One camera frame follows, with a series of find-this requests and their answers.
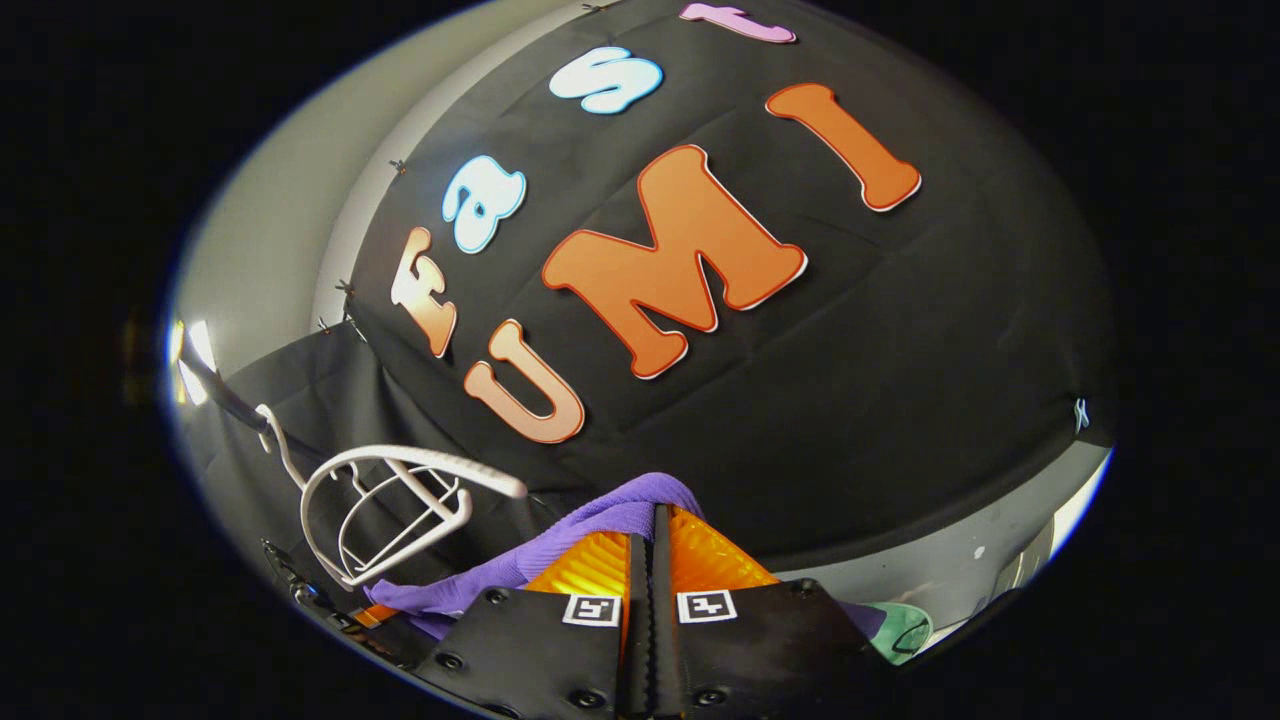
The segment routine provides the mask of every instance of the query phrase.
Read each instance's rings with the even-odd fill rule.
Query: purple cloth
[[[570,512],[536,538],[430,585],[397,585],[379,580],[365,588],[369,600],[410,615],[419,629],[444,638],[484,588],[524,588],[577,541],[595,532],[639,533],[653,539],[653,506],[676,505],[703,518],[694,493],[666,473],[646,473]],[[841,603],[867,637],[874,637],[884,612]]]

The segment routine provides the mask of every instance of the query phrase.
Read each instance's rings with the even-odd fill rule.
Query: green object
[[[933,634],[933,620],[929,614],[914,605],[900,602],[864,602],[867,607],[883,610],[888,614],[872,647],[879,651],[893,665],[901,665],[920,652]]]

